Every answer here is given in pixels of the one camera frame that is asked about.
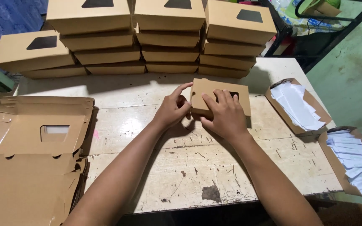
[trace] unfolded box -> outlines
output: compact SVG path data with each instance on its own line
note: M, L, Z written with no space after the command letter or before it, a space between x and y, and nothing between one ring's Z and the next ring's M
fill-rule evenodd
M210 81L206 78L194 78L194 85L191 87L191 112L213 118L213 112L209 109L201 94L205 93L213 100L216 100L217 98L213 93L215 89L228 90L231 95L237 94L245 116L251 116L248 86Z
M135 17L143 31L199 31L205 11L201 0L137 0Z
M79 147L93 105L86 97L1 99L0 225L64 222L85 168Z
M138 24L135 30L142 46L195 47L199 42L198 31L140 31Z
M125 47L114 49L84 50L74 53L83 65L109 64L140 59L140 47Z
M143 46L142 55L146 62L195 62L199 49Z
M247 71L256 64L256 58L255 57L245 57L245 56L224 56L224 55L201 54L199 57L199 63Z
M24 77L31 79L39 78L62 78L70 76L84 76L87 75L83 65L69 65L57 68L47 68L29 72L21 72Z
M279 115L282 117L282 119L286 122L286 124L290 127L290 129L293 131L294 134L302 134L306 131L302 129L299 126L294 125L293 121L290 119L289 115L285 112L283 107L277 102L277 100L272 98L271 89L282 84L285 82L290 81L291 84L295 85L301 85L297 80L294 78L287 78L283 79L273 85L271 85L268 90L265 93L265 97L269 100L269 102L273 105L273 107L276 109L276 111L279 113ZM321 117L319 121L325 122L325 125L321 128L324 128L328 123L332 121L332 118L329 116L329 114L326 112L326 110L322 107L322 105L315 99L313 95L311 95L306 89L304 92L303 100L307 102L309 105L311 105L316 110L316 114Z
M62 35L128 29L127 0L50 0L47 21Z
M265 48L265 45L247 44L242 42L224 41L217 39L202 40L202 50L204 54L257 56Z
M54 30L3 35L0 68L25 72L75 64L74 58Z
M244 78L249 70L224 68L213 65L199 64L198 74L213 75L226 78Z
M143 74L145 73L145 61L129 61L113 64L86 65L92 74Z
M350 134L354 135L355 138L361 139L361 142L362 142L362 134L356 127L340 126L340 127L333 128L333 129L323 132L318 138L318 143L319 143L320 147L322 148L322 151L324 152L326 158L328 159L329 164L331 165L333 171L335 172L335 175L336 175L337 179L339 180L339 183L340 183L341 187L343 188L344 192L349 195L362 196L360 191L355 186L350 184L350 182L348 181L348 177L345 174L346 169L341 164L339 159L336 157L333 150L326 144L326 140L328 139L327 133L339 131L339 130L351 130Z
M209 0L205 14L209 39L263 45L277 33L267 7Z
M195 73L198 69L196 62L147 62L146 69L148 72L157 73Z
M61 42L72 51L132 46L133 29L82 35L61 35Z

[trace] pink mark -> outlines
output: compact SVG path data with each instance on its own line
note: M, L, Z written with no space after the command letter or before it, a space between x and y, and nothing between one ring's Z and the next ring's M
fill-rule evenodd
M93 131L93 137L97 138L98 140L100 139L100 137L98 137L98 131L97 130Z

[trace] black metal frame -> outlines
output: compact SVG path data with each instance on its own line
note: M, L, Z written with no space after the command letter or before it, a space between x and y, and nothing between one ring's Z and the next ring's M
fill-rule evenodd
M268 0L259 0L261 5L266 6L270 9L270 13L274 20L276 29L278 31L276 35L276 39L272 46L269 48L268 52L265 54L264 57L279 57L279 58L286 58L286 57L294 57L297 60L310 60L312 61L309 64L301 65L304 73L306 74L309 72L322 58L324 58L341 40L343 40L355 27L357 27L362 22L362 12L357 15L356 18L342 18L342 17L327 17L327 16L314 16L314 15L303 15L298 12L299 7L304 2L301 0L296 7L295 14L297 17L301 18L313 18L316 20L335 20L335 21L350 21L349 25L341 31L337 31L339 33L319 54L316 55L273 55L277 48L280 46L282 41L289 35L292 34L292 27L284 23L284 21L280 18L278 12L273 7L273 5Z

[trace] worn table surface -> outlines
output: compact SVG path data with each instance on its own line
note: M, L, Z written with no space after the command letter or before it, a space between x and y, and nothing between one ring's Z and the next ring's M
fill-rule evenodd
M86 150L90 161L87 189L153 118L164 96L193 77L202 76L150 73L22 78L15 95L95 99L97 120L93 122L90 149ZM295 136L264 96L271 83L295 78L320 101L295 59L257 58L250 74L241 80L204 77L249 86L252 113L249 131L302 194L342 190L316 142L317 133ZM183 95L189 99L189 89ZM335 127L334 122L327 127ZM257 200L243 167L236 152L220 137L204 130L199 121L184 118L159 140L128 211L142 213ZM204 187L213 193L213 200L202 198Z

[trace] green wall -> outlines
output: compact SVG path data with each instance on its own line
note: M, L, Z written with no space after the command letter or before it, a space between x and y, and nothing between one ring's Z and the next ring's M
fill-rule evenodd
M359 7L348 7L346 12L351 9L359 11ZM336 125L356 126L362 133L362 23L309 71L307 77ZM358 196L337 193L335 197L362 203L362 197Z

